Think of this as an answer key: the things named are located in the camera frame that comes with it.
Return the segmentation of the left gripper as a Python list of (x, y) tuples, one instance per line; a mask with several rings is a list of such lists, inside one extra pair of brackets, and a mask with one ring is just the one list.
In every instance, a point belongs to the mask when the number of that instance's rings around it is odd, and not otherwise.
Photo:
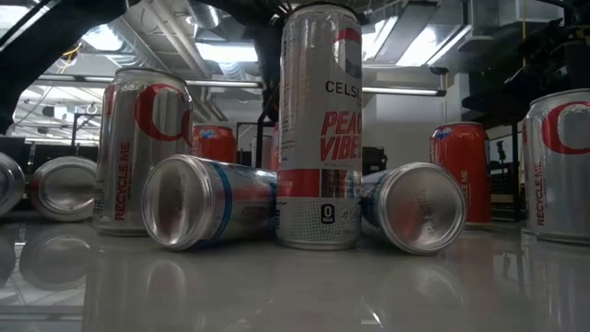
[(281, 30), (270, 25), (257, 25), (252, 27), (252, 37), (264, 83), (263, 110), (271, 121), (277, 122), (279, 118)]

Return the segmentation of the ceiling light panel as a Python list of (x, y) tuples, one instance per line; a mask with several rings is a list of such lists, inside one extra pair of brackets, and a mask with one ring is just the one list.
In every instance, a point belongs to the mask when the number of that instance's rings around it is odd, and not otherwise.
[(201, 57), (207, 61), (214, 61), (217, 63), (255, 63), (258, 61), (256, 50), (250, 43), (213, 44), (198, 42), (195, 46)]

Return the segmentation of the black equipment box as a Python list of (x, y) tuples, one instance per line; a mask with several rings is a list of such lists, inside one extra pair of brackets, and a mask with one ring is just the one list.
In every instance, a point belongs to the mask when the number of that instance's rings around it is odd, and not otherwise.
[(362, 148), (362, 174), (367, 175), (386, 169), (387, 156), (383, 147)]

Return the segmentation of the blue silver Red Bull can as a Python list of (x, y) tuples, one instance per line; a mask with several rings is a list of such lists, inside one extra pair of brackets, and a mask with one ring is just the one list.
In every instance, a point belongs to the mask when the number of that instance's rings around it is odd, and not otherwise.
[(467, 204), (444, 168), (412, 162), (362, 177), (361, 231), (413, 255), (433, 255), (464, 229)]
[(275, 172), (177, 154), (149, 172), (141, 216), (152, 239), (182, 251), (268, 235), (276, 197)]

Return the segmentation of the dark red soda can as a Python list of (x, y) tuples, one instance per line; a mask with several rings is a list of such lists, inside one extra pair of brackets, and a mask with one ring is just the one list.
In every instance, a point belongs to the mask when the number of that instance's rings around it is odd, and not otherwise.
[(0, 217), (22, 199), (24, 191), (25, 175), (20, 166), (0, 152)]

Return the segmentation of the small silver ceiling duct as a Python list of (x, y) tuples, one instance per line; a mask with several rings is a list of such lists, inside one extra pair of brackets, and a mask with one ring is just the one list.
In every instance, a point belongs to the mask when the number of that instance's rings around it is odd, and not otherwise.
[(198, 0), (186, 1), (190, 16), (198, 28), (211, 30), (219, 25), (221, 17), (215, 7), (201, 3)]

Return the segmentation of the white Celsius Peach Vibe can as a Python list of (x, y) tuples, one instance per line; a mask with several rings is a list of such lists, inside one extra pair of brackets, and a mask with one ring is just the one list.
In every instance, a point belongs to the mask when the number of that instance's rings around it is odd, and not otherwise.
[(297, 6), (282, 32), (276, 236), (342, 250), (360, 237), (362, 36), (354, 11)]

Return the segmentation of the silver Diet Coke can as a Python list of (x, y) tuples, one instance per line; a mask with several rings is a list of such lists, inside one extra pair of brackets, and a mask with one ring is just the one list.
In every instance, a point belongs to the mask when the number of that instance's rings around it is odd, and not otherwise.
[(590, 245), (590, 89), (532, 101), (523, 140), (529, 229)]
[(104, 90), (92, 224), (143, 236), (141, 197), (158, 162), (192, 149), (193, 104), (180, 77), (146, 67), (116, 71)]

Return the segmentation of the black mesh cart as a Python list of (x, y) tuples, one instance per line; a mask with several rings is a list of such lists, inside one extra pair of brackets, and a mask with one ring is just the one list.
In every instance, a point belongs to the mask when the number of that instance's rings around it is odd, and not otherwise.
[(495, 172), (490, 176), (490, 191), (493, 195), (511, 195), (513, 193), (513, 174)]

